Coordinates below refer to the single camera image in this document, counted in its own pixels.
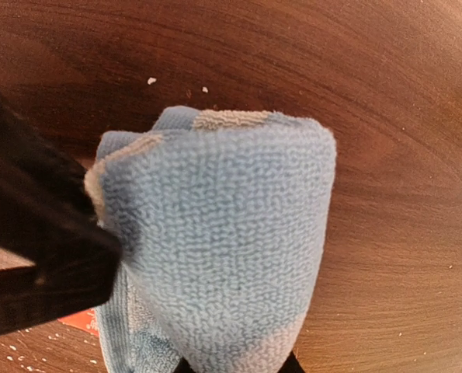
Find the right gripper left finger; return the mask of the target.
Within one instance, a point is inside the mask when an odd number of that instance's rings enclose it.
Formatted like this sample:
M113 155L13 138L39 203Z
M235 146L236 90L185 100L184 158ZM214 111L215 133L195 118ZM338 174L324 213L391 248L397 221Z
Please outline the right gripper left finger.
M182 358L177 366L175 367L173 373L196 373L192 367L190 366L189 362Z

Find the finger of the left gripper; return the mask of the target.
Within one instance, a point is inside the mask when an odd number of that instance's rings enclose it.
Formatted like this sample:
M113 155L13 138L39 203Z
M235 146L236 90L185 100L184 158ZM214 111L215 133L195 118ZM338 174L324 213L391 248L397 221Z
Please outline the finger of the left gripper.
M110 299L120 243L98 226L84 178L0 93L0 248L30 261L0 270L0 336Z

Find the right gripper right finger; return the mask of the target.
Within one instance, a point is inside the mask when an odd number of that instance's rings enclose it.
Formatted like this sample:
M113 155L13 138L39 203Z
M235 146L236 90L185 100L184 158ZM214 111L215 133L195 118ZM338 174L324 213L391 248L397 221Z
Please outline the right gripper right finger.
M305 373L293 352L291 352L279 370L279 373Z

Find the blue patterned towel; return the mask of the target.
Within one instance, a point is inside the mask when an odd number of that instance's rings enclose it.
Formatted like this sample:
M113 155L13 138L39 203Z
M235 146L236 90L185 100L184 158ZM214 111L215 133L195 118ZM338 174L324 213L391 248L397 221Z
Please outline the blue patterned towel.
M85 188L123 250L96 309L110 372L278 372L309 309L333 133L279 112L165 109L106 132Z

